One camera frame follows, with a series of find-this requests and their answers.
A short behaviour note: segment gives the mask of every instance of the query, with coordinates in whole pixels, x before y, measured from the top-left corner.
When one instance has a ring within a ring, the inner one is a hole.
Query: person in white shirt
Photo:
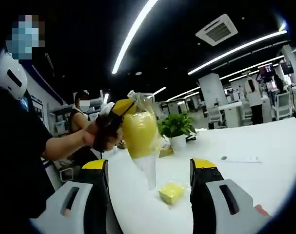
[[[244,83],[244,93],[249,101],[252,109],[252,122],[253,124],[263,123],[263,111],[262,111],[262,94],[260,84],[251,76],[247,77],[247,81]]]
[[[245,99],[245,95],[244,95],[244,89],[241,87],[241,85],[239,85],[239,94],[240,94],[240,99]]]

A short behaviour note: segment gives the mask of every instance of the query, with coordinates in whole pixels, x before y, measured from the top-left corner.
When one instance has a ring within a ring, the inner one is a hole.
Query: hand
[[[83,141],[86,145],[93,147],[95,139],[99,140],[103,142],[101,150],[110,151],[122,140],[123,137],[122,129],[120,127],[116,133],[101,135],[99,127],[96,125],[96,121],[93,121],[83,130]]]
[[[254,207],[258,212],[260,212],[263,216],[269,216],[267,211],[265,211],[261,205],[257,205]]]

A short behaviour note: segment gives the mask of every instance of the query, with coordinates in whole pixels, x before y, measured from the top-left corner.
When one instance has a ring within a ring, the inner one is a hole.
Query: wall poster
[[[41,119],[42,123],[45,124],[44,107],[43,107],[42,101],[39,100],[38,98],[34,97],[33,95],[31,95],[31,98],[32,98],[32,103],[33,103],[35,112],[37,113],[37,115]]]

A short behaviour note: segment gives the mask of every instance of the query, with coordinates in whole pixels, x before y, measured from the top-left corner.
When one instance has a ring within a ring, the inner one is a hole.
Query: yellow sponge
[[[165,203],[173,205],[183,195],[183,188],[179,185],[170,183],[165,185],[159,191],[159,195]]]

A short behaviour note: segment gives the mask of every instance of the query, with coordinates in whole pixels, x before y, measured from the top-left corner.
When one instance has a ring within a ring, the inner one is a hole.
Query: plastic bag
[[[133,162],[145,173],[149,189],[156,186],[156,158],[161,150],[153,99],[131,91],[128,95],[136,105],[134,114],[124,115],[122,124],[127,150]]]

